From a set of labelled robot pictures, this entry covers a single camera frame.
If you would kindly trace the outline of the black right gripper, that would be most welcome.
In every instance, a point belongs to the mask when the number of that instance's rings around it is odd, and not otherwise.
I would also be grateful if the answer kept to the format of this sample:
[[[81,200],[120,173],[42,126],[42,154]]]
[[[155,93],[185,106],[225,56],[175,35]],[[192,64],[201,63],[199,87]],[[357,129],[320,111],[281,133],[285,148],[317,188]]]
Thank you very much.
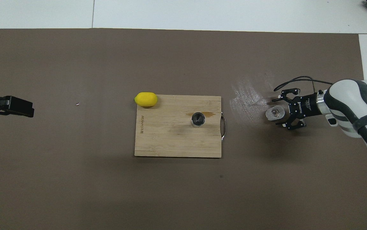
[[[295,130],[306,126],[304,119],[307,115],[318,115],[317,93],[300,96],[299,88],[282,90],[272,102],[285,101],[289,104],[290,116],[284,122],[276,122],[275,125],[283,126],[287,130]]]

